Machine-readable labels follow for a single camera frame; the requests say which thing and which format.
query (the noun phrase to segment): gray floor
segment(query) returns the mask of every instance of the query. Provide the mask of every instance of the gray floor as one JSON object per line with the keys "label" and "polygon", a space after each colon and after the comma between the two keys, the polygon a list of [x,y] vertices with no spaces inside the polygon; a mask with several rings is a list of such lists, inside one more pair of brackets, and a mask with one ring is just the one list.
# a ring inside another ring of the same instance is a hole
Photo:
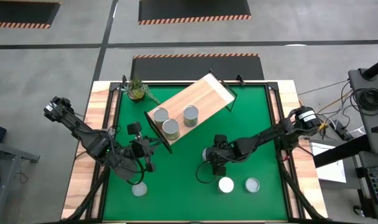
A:
{"label": "gray floor", "polygon": [[[66,0],[50,29],[0,28],[0,45],[100,44],[111,3]],[[253,18],[248,21],[138,26],[138,1],[120,0],[109,43],[378,39],[377,0],[249,0],[249,5]],[[245,52],[260,54],[265,79],[295,80],[298,93],[345,80],[348,70],[378,61],[378,45],[108,49],[99,79],[128,76],[132,57],[139,54]],[[30,180],[20,184],[17,176],[3,223],[59,219],[77,141],[62,125],[44,118],[42,110],[57,95],[71,99],[83,113],[98,54],[99,49],[0,50],[0,125],[8,129],[6,144],[41,155],[36,165],[23,163]],[[318,110],[337,99],[342,86],[300,99]],[[348,109],[347,114],[348,129],[362,126],[356,111]],[[330,218],[376,223],[353,214],[352,206],[359,204],[356,191],[325,186],[322,191]]]}

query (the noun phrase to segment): small plant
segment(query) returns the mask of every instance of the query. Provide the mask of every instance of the small plant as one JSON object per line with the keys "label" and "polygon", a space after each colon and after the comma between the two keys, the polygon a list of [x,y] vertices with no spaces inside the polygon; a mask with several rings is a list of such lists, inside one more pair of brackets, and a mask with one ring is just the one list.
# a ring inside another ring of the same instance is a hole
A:
{"label": "small plant", "polygon": [[158,105],[160,104],[160,101],[150,91],[149,86],[143,84],[142,81],[137,77],[135,77],[131,82],[129,82],[129,84],[125,86],[122,91],[127,92],[128,97],[132,99],[134,102],[140,102],[144,100],[145,95],[147,95]]}
{"label": "small plant", "polygon": [[152,99],[154,102],[156,102],[158,105],[161,104],[160,100],[156,98],[156,96],[153,95],[153,93],[150,91],[149,86],[146,84],[142,84],[142,89],[146,93],[146,95]]}

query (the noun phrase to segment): can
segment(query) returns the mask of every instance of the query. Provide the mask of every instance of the can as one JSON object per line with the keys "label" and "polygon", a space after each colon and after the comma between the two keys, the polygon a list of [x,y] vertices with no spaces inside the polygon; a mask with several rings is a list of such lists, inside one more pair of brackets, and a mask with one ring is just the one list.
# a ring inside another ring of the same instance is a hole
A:
{"label": "can", "polygon": [[233,180],[229,177],[222,177],[218,182],[218,190],[222,193],[230,193],[233,190]]}
{"label": "can", "polygon": [[183,123],[186,127],[192,128],[197,125],[199,110],[196,106],[187,106],[183,110]]}
{"label": "can", "polygon": [[153,112],[153,120],[157,127],[160,129],[163,126],[164,121],[168,119],[168,111],[165,108],[157,108]]}
{"label": "can", "polygon": [[250,193],[256,193],[259,190],[259,181],[253,177],[246,180],[246,189]]}
{"label": "can", "polygon": [[162,129],[168,140],[175,141],[179,138],[179,125],[174,119],[164,121]]}
{"label": "can", "polygon": [[143,196],[147,193],[147,186],[145,183],[141,182],[137,185],[132,186],[132,194],[137,197]]}

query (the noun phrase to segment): wooden cutting board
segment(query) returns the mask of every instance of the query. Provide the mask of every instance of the wooden cutting board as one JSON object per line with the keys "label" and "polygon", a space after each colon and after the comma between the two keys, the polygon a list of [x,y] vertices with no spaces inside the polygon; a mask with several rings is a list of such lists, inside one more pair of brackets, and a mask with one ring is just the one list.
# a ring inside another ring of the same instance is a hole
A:
{"label": "wooden cutting board", "polygon": [[[154,122],[153,112],[157,108],[165,108],[168,111],[168,117],[178,122],[179,138],[175,141],[167,140],[172,145],[233,100],[234,96],[209,73],[147,114]],[[192,128],[186,127],[183,123],[183,110],[189,105],[196,106],[199,111],[198,123]]]}

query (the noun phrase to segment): green mat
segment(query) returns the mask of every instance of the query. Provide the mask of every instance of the green mat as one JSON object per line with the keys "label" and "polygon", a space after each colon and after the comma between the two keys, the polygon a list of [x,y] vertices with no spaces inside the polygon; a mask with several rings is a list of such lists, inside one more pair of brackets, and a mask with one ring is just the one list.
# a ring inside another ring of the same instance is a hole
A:
{"label": "green mat", "polygon": [[[183,90],[183,86],[150,87],[152,93],[165,101]],[[227,176],[234,182],[230,194],[221,194],[217,182],[201,184],[195,178],[197,166],[202,162],[201,152],[213,144],[215,134],[225,134],[228,141],[256,133],[271,127],[267,98],[263,86],[234,86],[238,94],[232,112],[222,109],[209,120],[181,138],[172,146],[169,154],[161,145],[155,151],[152,162],[154,173],[145,174],[148,192],[143,197],[132,194],[131,185],[111,172],[104,220],[120,221],[205,221],[205,220],[286,220],[284,196],[273,142],[258,148],[242,164],[228,163]],[[156,137],[149,127],[143,111],[150,111],[156,104],[149,98],[133,103],[123,96],[119,115],[122,127],[116,139],[126,145],[127,124],[138,121],[142,135]],[[260,190],[246,192],[244,182],[255,177]],[[213,178],[211,167],[204,166],[200,178]]]}

